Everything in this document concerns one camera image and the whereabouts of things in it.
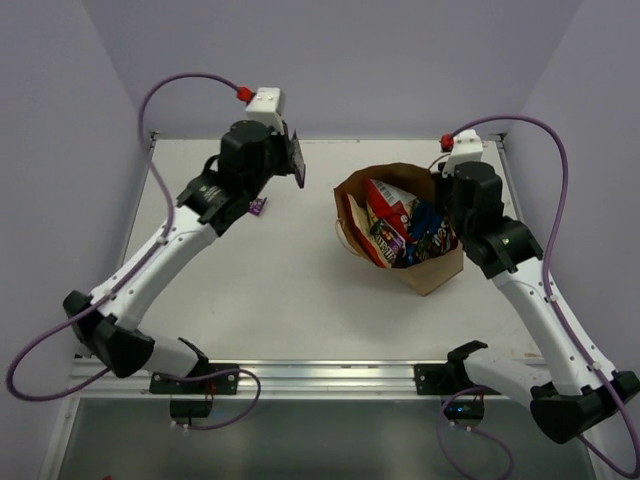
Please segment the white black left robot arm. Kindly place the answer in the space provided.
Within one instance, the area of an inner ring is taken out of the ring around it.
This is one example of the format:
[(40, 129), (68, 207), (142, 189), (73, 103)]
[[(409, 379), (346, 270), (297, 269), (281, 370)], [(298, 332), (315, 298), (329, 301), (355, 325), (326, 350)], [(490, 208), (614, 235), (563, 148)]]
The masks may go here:
[(119, 271), (84, 294), (63, 301), (76, 338), (116, 377), (146, 370), (172, 377), (185, 392), (208, 379), (207, 357), (191, 342), (154, 336), (139, 325), (177, 274), (249, 212), (274, 176), (305, 180), (296, 132), (277, 132), (258, 121), (234, 123), (218, 154), (177, 196), (167, 219)]

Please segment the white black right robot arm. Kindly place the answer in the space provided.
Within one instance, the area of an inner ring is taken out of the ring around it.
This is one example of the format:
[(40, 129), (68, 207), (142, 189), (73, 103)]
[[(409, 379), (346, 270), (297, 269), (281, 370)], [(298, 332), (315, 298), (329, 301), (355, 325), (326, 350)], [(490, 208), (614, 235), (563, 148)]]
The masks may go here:
[(468, 392), (485, 386), (527, 408), (539, 429), (564, 444), (618, 412), (639, 392), (591, 340), (551, 277), (528, 227), (504, 213), (503, 182), (494, 168), (471, 161), (434, 175), (437, 209), (453, 225), (467, 258), (506, 297), (538, 347), (546, 367), (534, 369), (481, 341), (447, 355), (445, 379)]

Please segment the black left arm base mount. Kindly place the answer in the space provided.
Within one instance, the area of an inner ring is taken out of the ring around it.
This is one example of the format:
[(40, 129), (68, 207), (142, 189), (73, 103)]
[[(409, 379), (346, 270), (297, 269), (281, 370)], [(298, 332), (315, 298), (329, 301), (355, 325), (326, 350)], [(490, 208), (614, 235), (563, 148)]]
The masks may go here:
[(178, 423), (193, 424), (206, 419), (213, 410), (217, 396), (232, 396), (237, 393), (239, 365), (232, 363), (205, 363), (195, 367), (192, 377), (207, 376), (222, 372), (215, 378), (200, 381), (172, 380), (154, 374), (149, 392), (153, 395), (168, 395), (169, 413)]

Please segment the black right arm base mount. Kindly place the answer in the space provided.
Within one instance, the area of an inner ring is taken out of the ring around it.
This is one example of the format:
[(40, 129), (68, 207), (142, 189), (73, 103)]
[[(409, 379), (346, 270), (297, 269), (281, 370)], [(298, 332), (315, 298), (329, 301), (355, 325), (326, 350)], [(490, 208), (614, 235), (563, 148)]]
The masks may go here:
[[(488, 345), (478, 340), (465, 343), (447, 354), (444, 363), (417, 363), (413, 366), (413, 379), (418, 395), (440, 396), (445, 403), (454, 394), (475, 387), (463, 369), (463, 361)], [(471, 400), (454, 400), (445, 409), (449, 421), (475, 427), (485, 413), (484, 393), (475, 393)]]

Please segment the brown paper bag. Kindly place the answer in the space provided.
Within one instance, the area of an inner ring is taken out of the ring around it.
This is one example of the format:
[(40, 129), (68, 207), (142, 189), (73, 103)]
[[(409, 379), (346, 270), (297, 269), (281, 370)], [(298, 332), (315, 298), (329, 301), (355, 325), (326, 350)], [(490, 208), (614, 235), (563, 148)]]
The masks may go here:
[(463, 271), (462, 246), (445, 255), (408, 268), (382, 268), (372, 258), (369, 252), (361, 246), (359, 231), (349, 219), (351, 205), (347, 200), (350, 195), (359, 208), (365, 206), (365, 191), (363, 178), (371, 177), (390, 183), (400, 189), (415, 194), (420, 200), (433, 201), (435, 199), (435, 185), (432, 174), (427, 168), (407, 163), (391, 163), (368, 166), (357, 170), (342, 181), (333, 190), (337, 219), (335, 221), (336, 235), (347, 251), (357, 258), (364, 260), (380, 271), (410, 286), (421, 296), (429, 295), (440, 286)]

